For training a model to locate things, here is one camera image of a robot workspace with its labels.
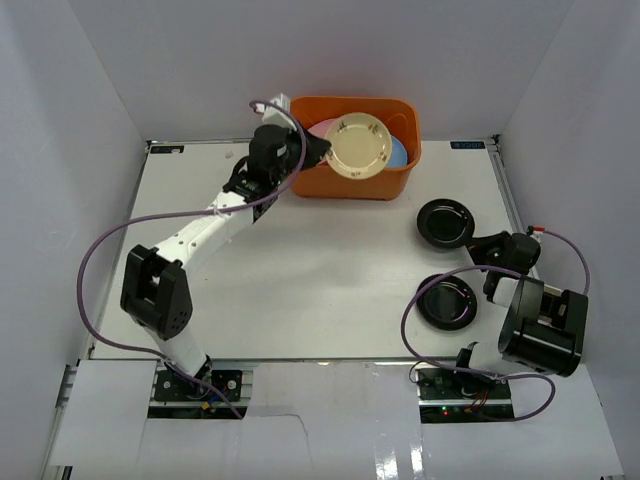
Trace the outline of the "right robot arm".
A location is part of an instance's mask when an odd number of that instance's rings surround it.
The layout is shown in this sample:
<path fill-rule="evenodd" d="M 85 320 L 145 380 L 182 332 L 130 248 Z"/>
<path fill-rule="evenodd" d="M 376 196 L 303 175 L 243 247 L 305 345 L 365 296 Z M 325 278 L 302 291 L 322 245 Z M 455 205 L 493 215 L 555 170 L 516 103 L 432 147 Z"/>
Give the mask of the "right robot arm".
<path fill-rule="evenodd" d="M 559 289 L 531 276 L 546 235 L 565 242 L 578 256 L 585 276 L 582 291 Z M 591 286 L 580 249 L 558 233 L 530 226 L 524 234 L 473 239 L 468 251 L 475 263 L 486 260 L 492 267 L 483 294 L 506 316 L 495 345 L 473 342 L 460 350 L 451 374 L 453 390 L 466 399 L 477 397 L 488 385 L 485 371 L 571 376 L 582 360 Z"/>

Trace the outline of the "glossy black plate front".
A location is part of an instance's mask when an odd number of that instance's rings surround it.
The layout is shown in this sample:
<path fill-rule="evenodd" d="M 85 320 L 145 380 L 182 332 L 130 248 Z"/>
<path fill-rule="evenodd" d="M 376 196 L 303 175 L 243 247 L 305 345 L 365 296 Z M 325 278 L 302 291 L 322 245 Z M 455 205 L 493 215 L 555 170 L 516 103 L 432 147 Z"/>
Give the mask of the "glossy black plate front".
<path fill-rule="evenodd" d="M 442 331 L 457 331 L 469 326 L 477 314 L 476 295 L 467 282 L 448 277 L 422 293 L 416 300 L 421 317 Z"/>

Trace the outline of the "small beige patterned plate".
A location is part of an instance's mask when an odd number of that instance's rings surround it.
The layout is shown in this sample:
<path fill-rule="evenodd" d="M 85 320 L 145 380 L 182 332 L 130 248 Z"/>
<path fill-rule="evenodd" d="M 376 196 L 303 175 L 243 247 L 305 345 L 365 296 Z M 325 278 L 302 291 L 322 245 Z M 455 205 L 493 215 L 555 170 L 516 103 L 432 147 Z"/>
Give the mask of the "small beige patterned plate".
<path fill-rule="evenodd" d="M 392 136 L 373 115 L 355 112 L 342 115 L 329 127 L 326 155 L 329 167 L 349 180 L 366 180 L 381 173 L 392 155 Z"/>

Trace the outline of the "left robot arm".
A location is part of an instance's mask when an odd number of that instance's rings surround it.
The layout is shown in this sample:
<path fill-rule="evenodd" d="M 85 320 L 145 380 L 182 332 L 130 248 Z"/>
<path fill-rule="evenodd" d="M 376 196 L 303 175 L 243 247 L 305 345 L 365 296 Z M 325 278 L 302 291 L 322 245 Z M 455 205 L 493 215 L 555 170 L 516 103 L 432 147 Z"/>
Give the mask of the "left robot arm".
<path fill-rule="evenodd" d="M 276 191 L 297 167 L 315 167 L 330 148 L 329 141 L 307 130 L 258 127 L 249 153 L 234 165 L 204 216 L 150 248 L 137 245 L 129 251 L 120 307 L 151 336 L 171 368 L 180 371 L 176 384 L 188 398 L 205 396 L 212 378 L 204 369 L 209 357 L 189 327 L 189 276 L 268 211 L 277 200 Z"/>

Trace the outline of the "pink plastic plate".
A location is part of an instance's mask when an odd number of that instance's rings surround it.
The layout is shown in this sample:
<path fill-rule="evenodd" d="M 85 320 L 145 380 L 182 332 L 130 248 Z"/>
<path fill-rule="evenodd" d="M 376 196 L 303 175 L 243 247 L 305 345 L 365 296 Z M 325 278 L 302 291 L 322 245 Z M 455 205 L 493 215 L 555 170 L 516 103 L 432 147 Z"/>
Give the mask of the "pink plastic plate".
<path fill-rule="evenodd" d="M 309 129 L 308 132 L 320 139 L 326 139 L 327 136 L 327 132 L 330 129 L 330 127 L 333 125 L 333 123 L 335 122 L 335 118 L 329 118 L 323 121 L 320 121 L 314 125 L 312 125 Z"/>

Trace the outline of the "blue plastic plate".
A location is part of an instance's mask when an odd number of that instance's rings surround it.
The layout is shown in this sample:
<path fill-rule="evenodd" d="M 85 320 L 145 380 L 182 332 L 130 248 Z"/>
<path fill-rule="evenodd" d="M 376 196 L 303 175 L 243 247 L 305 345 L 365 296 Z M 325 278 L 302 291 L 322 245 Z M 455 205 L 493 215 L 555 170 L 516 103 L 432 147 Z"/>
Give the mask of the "blue plastic plate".
<path fill-rule="evenodd" d="M 388 169 L 402 168 L 408 164 L 408 154 L 402 142 L 395 136 L 391 137 L 391 156 L 386 165 Z"/>

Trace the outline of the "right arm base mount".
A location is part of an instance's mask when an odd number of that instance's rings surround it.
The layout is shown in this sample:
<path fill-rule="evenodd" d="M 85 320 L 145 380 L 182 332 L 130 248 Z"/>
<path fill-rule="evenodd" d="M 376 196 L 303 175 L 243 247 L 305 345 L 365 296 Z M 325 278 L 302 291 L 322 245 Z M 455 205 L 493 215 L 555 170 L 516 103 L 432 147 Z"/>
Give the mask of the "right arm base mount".
<path fill-rule="evenodd" d="M 454 371 L 414 366 L 409 380 L 417 388 L 423 425 L 511 421 L 515 418 L 506 381 Z"/>

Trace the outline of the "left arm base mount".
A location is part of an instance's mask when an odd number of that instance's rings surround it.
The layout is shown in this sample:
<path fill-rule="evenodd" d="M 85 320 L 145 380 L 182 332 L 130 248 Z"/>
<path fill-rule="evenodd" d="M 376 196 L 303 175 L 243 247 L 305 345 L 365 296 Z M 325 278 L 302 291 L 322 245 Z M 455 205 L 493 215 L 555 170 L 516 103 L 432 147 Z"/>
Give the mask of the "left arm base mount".
<path fill-rule="evenodd" d="M 171 369 L 158 370 L 149 402 L 149 419 L 165 420 L 240 420 L 247 411 L 241 370 L 205 370 L 203 380 L 212 384 L 234 405 L 237 416 L 214 392 L 195 384 Z"/>

